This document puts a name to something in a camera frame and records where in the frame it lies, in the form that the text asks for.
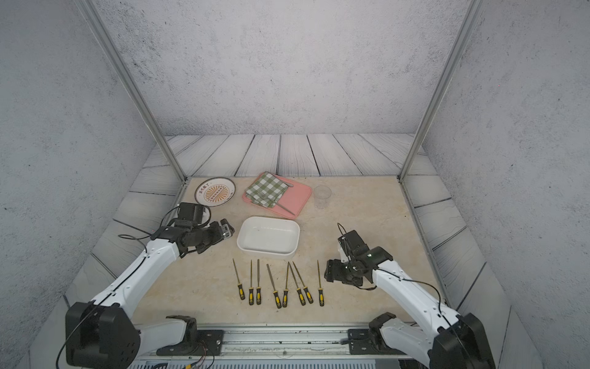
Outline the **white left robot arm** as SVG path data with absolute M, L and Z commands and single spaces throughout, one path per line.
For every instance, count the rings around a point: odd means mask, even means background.
M 206 227 L 182 221 L 178 227 L 158 229 L 138 258 L 103 292 L 70 307 L 60 355 L 76 367 L 127 368 L 138 355 L 153 351 L 188 356 L 203 350 L 194 318 L 172 315 L 160 324 L 140 327 L 132 323 L 132 316 L 170 264 L 192 252 L 201 254 L 233 233 L 225 219 Z

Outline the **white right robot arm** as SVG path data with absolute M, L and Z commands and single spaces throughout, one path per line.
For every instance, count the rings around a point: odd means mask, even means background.
M 410 278 L 381 247 L 350 252 L 345 261 L 328 261 L 324 278 L 357 288 L 367 280 L 413 318 L 414 325 L 392 313 L 374 318 L 368 335 L 376 353 L 400 351 L 427 368 L 496 366 L 483 323 L 448 307 L 440 294 L 431 295 L 428 283 Z

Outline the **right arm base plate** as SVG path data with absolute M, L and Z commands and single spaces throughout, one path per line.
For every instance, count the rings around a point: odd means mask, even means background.
M 340 341 L 351 355 L 403 355 L 403 352 L 387 347 L 370 329 L 349 329 L 347 337 Z

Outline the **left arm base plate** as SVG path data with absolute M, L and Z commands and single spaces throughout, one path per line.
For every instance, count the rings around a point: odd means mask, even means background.
M 196 330 L 184 334 L 178 344 L 156 350 L 158 356 L 218 356 L 224 338 L 223 330 Z

